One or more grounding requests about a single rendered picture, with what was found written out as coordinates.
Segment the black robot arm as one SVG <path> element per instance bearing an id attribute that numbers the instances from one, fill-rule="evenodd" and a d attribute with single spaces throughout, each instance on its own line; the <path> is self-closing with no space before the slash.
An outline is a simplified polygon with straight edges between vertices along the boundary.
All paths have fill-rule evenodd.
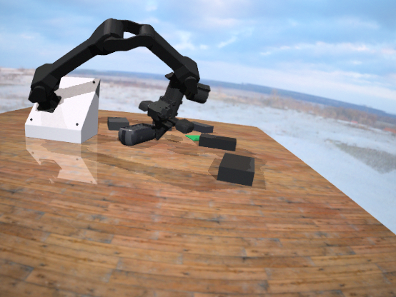
<path id="1" fill-rule="evenodd" d="M 124 32 L 136 36 L 124 39 Z M 199 83 L 196 61 L 182 56 L 150 24 L 113 18 L 105 20 L 89 39 L 54 63 L 45 63 L 38 67 L 31 83 L 28 100 L 39 104 L 37 110 L 53 113 L 61 100 L 61 96 L 57 96 L 54 91 L 59 88 L 62 77 L 97 55 L 130 51 L 141 46 L 149 49 L 172 69 L 173 72 L 165 75 L 170 80 L 165 92 L 167 95 L 178 99 L 185 95 L 187 100 L 206 103 L 211 89 L 209 85 Z M 155 121 L 167 119 L 172 115 L 172 107 L 173 101 L 166 102 L 164 97 L 160 96 L 158 101 L 148 105 L 148 117 Z"/>

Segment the dark grey switch control unit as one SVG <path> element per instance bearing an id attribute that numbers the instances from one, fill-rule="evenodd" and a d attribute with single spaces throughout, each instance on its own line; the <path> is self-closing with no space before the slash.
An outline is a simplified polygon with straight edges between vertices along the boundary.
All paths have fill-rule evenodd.
<path id="1" fill-rule="evenodd" d="M 155 124 L 134 124 L 119 129 L 119 140 L 123 145 L 133 146 L 156 138 Z"/>

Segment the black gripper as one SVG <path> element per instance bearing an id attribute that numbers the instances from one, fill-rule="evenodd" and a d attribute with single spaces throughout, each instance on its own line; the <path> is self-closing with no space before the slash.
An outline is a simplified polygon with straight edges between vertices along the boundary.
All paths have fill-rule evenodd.
<path id="1" fill-rule="evenodd" d="M 169 102 L 169 100 L 173 101 L 173 111 L 172 115 L 167 119 L 162 119 L 161 121 L 155 121 L 153 119 L 156 126 L 156 139 L 159 140 L 163 134 L 173 126 L 183 134 L 192 132 L 194 129 L 194 123 L 186 119 L 178 119 L 175 117 L 178 114 L 177 111 L 179 109 L 179 105 L 183 102 L 182 99 L 169 96 L 166 93 L 163 97 L 166 102 Z M 153 101 L 142 101 L 139 105 L 139 110 L 148 111 L 148 105 L 150 104 L 153 104 Z"/>

